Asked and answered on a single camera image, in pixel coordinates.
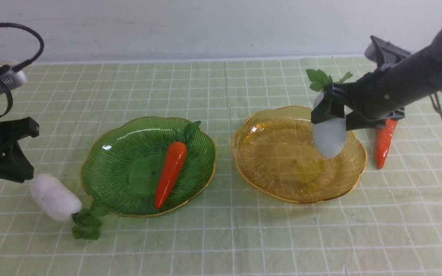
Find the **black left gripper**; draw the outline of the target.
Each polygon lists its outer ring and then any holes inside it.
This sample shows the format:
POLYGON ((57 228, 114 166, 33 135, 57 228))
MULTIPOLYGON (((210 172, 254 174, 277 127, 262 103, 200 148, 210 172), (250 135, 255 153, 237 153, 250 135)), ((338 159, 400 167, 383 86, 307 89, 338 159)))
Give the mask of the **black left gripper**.
POLYGON ((19 140, 38 137, 39 124, 31 117, 0 121, 0 179, 24 183, 34 177, 34 167, 23 153, 19 140))

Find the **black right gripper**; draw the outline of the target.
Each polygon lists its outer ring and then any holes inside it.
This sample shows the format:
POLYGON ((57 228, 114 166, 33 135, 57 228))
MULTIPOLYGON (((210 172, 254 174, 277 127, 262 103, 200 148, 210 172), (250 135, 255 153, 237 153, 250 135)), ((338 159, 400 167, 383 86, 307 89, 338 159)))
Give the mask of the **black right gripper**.
POLYGON ((332 83, 315 101, 312 123, 340 119, 346 131, 382 129, 386 121, 405 118, 405 106, 436 92, 436 63, 409 57, 393 67, 376 69, 359 80, 332 83))

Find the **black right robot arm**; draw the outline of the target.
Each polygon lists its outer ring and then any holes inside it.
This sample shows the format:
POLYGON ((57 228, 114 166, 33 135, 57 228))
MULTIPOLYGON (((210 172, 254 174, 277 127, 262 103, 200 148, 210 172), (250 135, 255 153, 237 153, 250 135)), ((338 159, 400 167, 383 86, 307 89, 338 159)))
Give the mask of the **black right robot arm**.
POLYGON ((327 85, 312 110, 313 124, 343 119, 347 131, 381 129, 388 119, 403 119, 407 105, 442 91, 442 29, 415 53, 370 38, 364 54, 377 68, 355 82, 327 85))

